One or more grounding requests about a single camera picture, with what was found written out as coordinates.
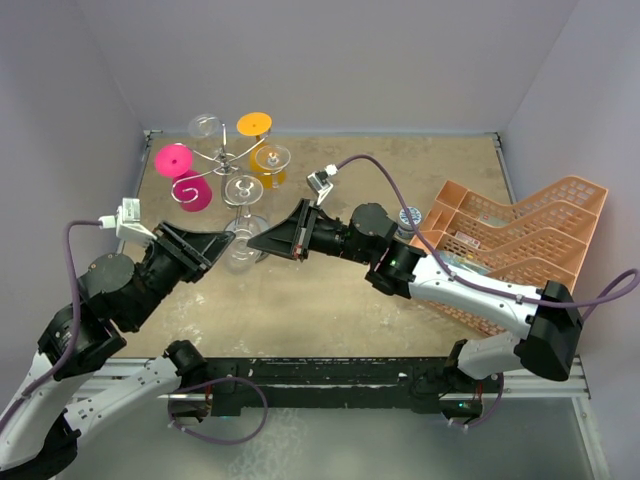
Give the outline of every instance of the yellow disc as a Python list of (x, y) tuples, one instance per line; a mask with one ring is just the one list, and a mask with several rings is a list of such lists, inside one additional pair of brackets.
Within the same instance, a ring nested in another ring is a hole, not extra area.
[(271, 117), (262, 112), (247, 113), (238, 120), (237, 128), (245, 137), (264, 135), (271, 128)]

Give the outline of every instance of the gray wall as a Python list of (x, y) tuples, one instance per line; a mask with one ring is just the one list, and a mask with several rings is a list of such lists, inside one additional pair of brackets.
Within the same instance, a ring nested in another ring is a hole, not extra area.
[(145, 128), (506, 127), (576, 0), (78, 0)]
[[(581, 0), (506, 130), (519, 198), (566, 174), (610, 196), (576, 289), (592, 298), (640, 256), (640, 2)], [(601, 307), (581, 350), (614, 478), (638, 478), (640, 296)]]
[[(62, 228), (130, 195), (143, 134), (71, 0), (0, 2), (0, 410), (69, 286)], [(73, 234), (76, 267), (115, 247)]]

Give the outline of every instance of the peach plastic tray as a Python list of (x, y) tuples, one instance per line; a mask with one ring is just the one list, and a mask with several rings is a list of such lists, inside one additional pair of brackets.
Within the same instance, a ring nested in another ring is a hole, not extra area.
[[(438, 250), (489, 269), (490, 277), (538, 287), (554, 280), (573, 290), (607, 193), (571, 176), (514, 205), (503, 205), (448, 181), (420, 231)], [(456, 238), (457, 232), (479, 245)], [(427, 250), (417, 237), (411, 245)], [(503, 331), (487, 319), (429, 303), (487, 335)]]

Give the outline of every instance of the purple cable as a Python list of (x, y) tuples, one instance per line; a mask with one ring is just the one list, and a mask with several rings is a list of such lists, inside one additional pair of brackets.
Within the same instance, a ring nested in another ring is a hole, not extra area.
[[(442, 258), (440, 258), (440, 255), (438, 255), (438, 252), (436, 251), (435, 247), (433, 245), (431, 245), (427, 241), (426, 238), (424, 238), (424, 235), (422, 235), (422, 233), (418, 229), (418, 226), (413, 221), (413, 217), (409, 212), (409, 207), (407, 207), (407, 203), (405, 202), (404, 197), (400, 193), (398, 185), (393, 180), (393, 178), (391, 178), (391, 175), (389, 174), (387, 169), (384, 168), (384, 166), (378, 160), (373, 158), (371, 155), (358, 154), (358, 155), (353, 155), (353, 156), (343, 160), (342, 162), (338, 163), (336, 165), (336, 167), (338, 168), (338, 170), (340, 170), (345, 165), (353, 162), (354, 160), (360, 159), (360, 158), (365, 159), (365, 160), (369, 160), (370, 162), (372, 162), (376, 167), (378, 167), (378, 169), (382, 172), (382, 174), (387, 178), (387, 180), (391, 184), (391, 188), (393, 188), (393, 191), (396, 193), (396, 196), (398, 197), (398, 200), (400, 201), (400, 205), (402, 205), (402, 209), (404, 210), (405, 214), (407, 215), (407, 219), (409, 220), (409, 223), (411, 224), (411, 228), (413, 229), (413, 232), (420, 239), (420, 241), (427, 247), (429, 252), (433, 255), (435, 260), (438, 262), (438, 265), (440, 266), (440, 268), (442, 268), (442, 270), (449, 277), (452, 277), (453, 280), (455, 280), (457, 282), (460, 282), (465, 287), (472, 288), (472, 289), (477, 290), (479, 292), (488, 293), (490, 295), (496, 295), (496, 296), (499, 296), (499, 297), (508, 298), (510, 300), (516, 300), (517, 302), (531, 303), (531, 304), (539, 305), (539, 306), (542, 306), (542, 307), (551, 307), (551, 308), (582, 308), (582, 307), (590, 307), (582, 317), (584, 320), (586, 320), (593, 313), (593, 310), (595, 309), (595, 307), (597, 307), (598, 305), (602, 305), (603, 303), (612, 302), (613, 300), (617, 300), (618, 298), (623, 297), (623, 296), (627, 295), (628, 293), (631, 293), (631, 291), (633, 291), (638, 286), (638, 284), (640, 284), (640, 271), (638, 271), (637, 268), (630, 268), (629, 270), (626, 270), (626, 271), (622, 272), (620, 275), (618, 275), (611, 283), (609, 283), (609, 285), (607, 285), (604, 288), (604, 290), (600, 293), (600, 295), (598, 295), (598, 297), (595, 298), (594, 300), (588, 300), (588, 301), (585, 301), (585, 302), (550, 302), (548, 300), (538, 300), (538, 299), (535, 299), (535, 298), (520, 297), (519, 295), (516, 295), (516, 294), (513, 294), (513, 293), (507, 293), (507, 292), (502, 292), (500, 290), (496, 290), (494, 288), (483, 287), (481, 285), (476, 285), (475, 283), (470, 282), (469, 280), (461, 278), (460, 275), (453, 275), (453, 272), (449, 269), (449, 266), (445, 263), (444, 260), (442, 260)], [(632, 276), (632, 275), (633, 275), (633, 279), (627, 285), (625, 285), (624, 287), (622, 287), (620, 290), (616, 291), (615, 293), (609, 295), (611, 290), (613, 290), (615, 287), (617, 287), (620, 284), (620, 282), (622, 282), (622, 280), (624, 280), (625, 278), (627, 278), (629, 276)]]
[(7, 409), (7, 412), (0, 418), (0, 433), (5, 429), (13, 415), (18, 411), (20, 406), (25, 402), (25, 400), (38, 388), (40, 388), (47, 380), (53, 377), (69, 360), (69, 357), (73, 353), (73, 350), (78, 341), (78, 336), (80, 334), (80, 292), (78, 290), (78, 280), (76, 279), (76, 268), (73, 264), (73, 256), (71, 255), (71, 229), (76, 225), (91, 225), (91, 226), (100, 226), (102, 225), (100, 222), (95, 220), (74, 220), (73, 222), (67, 223), (64, 227), (64, 238), (63, 238), (63, 246), (64, 246), (64, 260), (67, 265), (67, 273), (69, 275), (69, 285), (71, 286), (71, 305), (73, 310), (73, 323), (71, 324), (71, 338), (69, 339), (69, 343), (67, 344), (67, 348), (65, 349), (62, 356), (58, 359), (58, 361), (53, 365), (46, 373), (44, 373), (40, 378), (34, 380), (32, 383), (27, 386), (22, 392), (21, 397), (16, 399), (11, 406)]
[(267, 416), (269, 415), (269, 405), (267, 405), (267, 397), (264, 395), (264, 392), (262, 390), (260, 390), (260, 387), (258, 387), (258, 385), (253, 383), (251, 380), (248, 380), (246, 378), (241, 378), (241, 377), (216, 378), (215, 380), (211, 380), (209, 382), (201, 383), (200, 385), (195, 385), (193, 387), (187, 387), (187, 388), (181, 388), (179, 390), (176, 390), (173, 393), (192, 392), (194, 390), (199, 390), (201, 388), (208, 387), (209, 385), (215, 385), (217, 383), (223, 383), (223, 382), (244, 383), (245, 385), (249, 385), (256, 392), (258, 392), (258, 395), (260, 395), (260, 400), (262, 400), (262, 406), (264, 407), (264, 409), (263, 409), (264, 413), (262, 414), (262, 420), (260, 421), (260, 425), (258, 425), (258, 428), (256, 428), (252, 433), (250, 433), (246, 437), (238, 438), (237, 440), (225, 440), (223, 438), (209, 437), (207, 435), (203, 435), (203, 434), (195, 432), (195, 431), (193, 431), (193, 430), (191, 430), (189, 428), (186, 428), (184, 425), (178, 423), (178, 421), (176, 420), (176, 417), (171, 412), (168, 412), (169, 413), (169, 420), (171, 420), (170, 426), (173, 426), (173, 427), (177, 428), (178, 430), (180, 430), (183, 433), (186, 433), (187, 435), (191, 435), (192, 437), (195, 437), (195, 438), (197, 438), (199, 440), (203, 440), (203, 441), (205, 441), (207, 443), (213, 443), (214, 445), (239, 445), (241, 443), (248, 442), (249, 440), (254, 438), (256, 435), (258, 435), (258, 433), (260, 433), (260, 431), (263, 429), (263, 427), (267, 423)]

